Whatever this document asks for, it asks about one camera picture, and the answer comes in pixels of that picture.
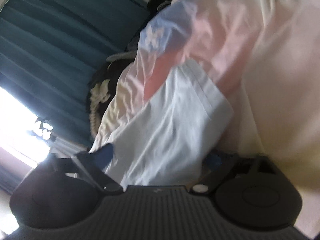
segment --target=curtain fold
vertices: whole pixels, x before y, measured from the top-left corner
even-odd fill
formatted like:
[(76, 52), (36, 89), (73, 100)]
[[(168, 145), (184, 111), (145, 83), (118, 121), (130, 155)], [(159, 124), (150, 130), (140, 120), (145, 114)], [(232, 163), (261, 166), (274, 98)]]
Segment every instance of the curtain fold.
[(58, 135), (89, 146), (87, 83), (148, 16), (142, 0), (9, 0), (0, 13), (0, 86)]
[(0, 189), (12, 195), (14, 189), (21, 181), (22, 179), (12, 175), (0, 165)]

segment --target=window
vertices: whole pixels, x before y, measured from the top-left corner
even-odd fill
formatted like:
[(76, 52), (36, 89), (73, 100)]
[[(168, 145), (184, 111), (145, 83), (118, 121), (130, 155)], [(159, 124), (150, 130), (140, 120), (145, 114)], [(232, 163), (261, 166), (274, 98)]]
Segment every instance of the window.
[(0, 218), (0, 231), (4, 232), (5, 234), (12, 234), (12, 232), (17, 230), (18, 227), (19, 225), (14, 215), (8, 214), (5, 217)]
[(47, 157), (50, 147), (27, 131), (34, 130), (48, 139), (52, 127), (45, 123), (47, 131), (43, 133), (39, 123), (39, 127), (35, 129), (38, 117), (1, 87), (0, 103), (0, 147), (35, 168)]

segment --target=bedsheet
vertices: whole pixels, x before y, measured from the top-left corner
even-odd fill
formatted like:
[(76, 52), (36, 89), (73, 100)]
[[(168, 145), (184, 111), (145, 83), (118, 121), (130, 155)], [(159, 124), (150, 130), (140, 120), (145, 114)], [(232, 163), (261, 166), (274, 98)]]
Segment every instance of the bedsheet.
[[(319, 22), (320, 0), (174, 0), (141, 32), (93, 150), (117, 137), (172, 66), (193, 58), (234, 109), (219, 148), (264, 153), (303, 196), (320, 196)], [(319, 203), (297, 221), (309, 237), (320, 231)]]
[(217, 144), (232, 107), (193, 60), (175, 66), (160, 89), (112, 141), (104, 172), (128, 185), (187, 185)]

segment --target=ribbed plastic surface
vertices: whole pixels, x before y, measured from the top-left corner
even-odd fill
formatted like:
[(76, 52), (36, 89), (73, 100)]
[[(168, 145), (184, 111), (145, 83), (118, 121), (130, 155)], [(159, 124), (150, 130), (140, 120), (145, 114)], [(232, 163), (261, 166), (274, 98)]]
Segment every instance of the ribbed plastic surface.
[(45, 240), (306, 240), (295, 228), (253, 232), (222, 218), (209, 199), (183, 187), (129, 187), (105, 197), (86, 220), (63, 229), (21, 228), (12, 239)]

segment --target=circular button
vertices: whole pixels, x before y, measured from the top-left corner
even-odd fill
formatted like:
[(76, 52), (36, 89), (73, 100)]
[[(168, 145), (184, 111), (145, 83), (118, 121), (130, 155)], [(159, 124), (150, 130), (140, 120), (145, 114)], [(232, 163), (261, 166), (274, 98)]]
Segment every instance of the circular button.
[(196, 184), (192, 187), (192, 189), (196, 193), (206, 193), (209, 190), (209, 187), (203, 184)]
[(279, 201), (279, 194), (274, 189), (265, 186), (253, 186), (245, 189), (242, 198), (256, 207), (270, 207)]
[(121, 189), (121, 186), (117, 183), (108, 183), (103, 187), (103, 189), (109, 192), (116, 192)]

